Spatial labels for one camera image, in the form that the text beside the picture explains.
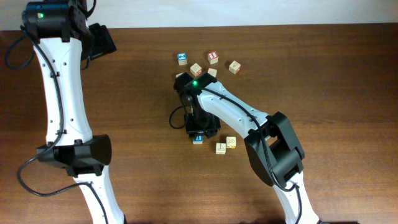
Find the blue-top block with L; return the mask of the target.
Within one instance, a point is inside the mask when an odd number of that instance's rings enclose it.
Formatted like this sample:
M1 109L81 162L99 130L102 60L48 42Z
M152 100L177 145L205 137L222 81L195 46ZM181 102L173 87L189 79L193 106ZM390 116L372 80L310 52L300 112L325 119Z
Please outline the blue-top block with L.
M197 136L193 139L193 144L203 144L203 136Z

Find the sailboat block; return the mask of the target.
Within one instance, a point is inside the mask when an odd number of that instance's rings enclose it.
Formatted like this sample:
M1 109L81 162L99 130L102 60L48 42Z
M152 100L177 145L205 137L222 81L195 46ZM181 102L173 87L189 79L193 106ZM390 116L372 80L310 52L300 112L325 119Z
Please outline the sailboat block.
M215 153L225 155L226 154L226 144L220 143L220 142L216 143Z

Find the yellow-edged block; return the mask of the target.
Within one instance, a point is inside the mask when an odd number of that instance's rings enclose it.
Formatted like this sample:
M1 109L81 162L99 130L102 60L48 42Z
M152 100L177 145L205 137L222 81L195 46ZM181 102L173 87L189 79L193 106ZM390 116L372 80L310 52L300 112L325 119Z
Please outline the yellow-edged block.
M228 149L234 149L236 147L236 138L234 136L226 137L226 147Z

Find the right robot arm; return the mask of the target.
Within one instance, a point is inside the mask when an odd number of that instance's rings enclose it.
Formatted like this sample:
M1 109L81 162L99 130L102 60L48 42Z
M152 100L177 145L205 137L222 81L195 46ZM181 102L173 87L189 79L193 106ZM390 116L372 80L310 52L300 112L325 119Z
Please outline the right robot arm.
M214 76L176 76L174 90L184 110L183 128L195 139L212 138L226 123L244 140L249 163L262 182L272 187L281 202L286 223L320 223L303 182L305 153L282 113L269 115L231 94Z

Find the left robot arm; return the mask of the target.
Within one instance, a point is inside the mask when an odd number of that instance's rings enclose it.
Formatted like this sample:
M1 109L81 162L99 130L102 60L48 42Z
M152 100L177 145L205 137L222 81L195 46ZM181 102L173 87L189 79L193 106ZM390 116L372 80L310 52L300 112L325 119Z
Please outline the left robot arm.
M81 84L81 62L113 53L106 26L88 24L85 1L34 1L22 13L22 31L38 57L47 104L46 143L35 160L64 169L83 193L94 223L125 223L109 178L109 136L93 135Z

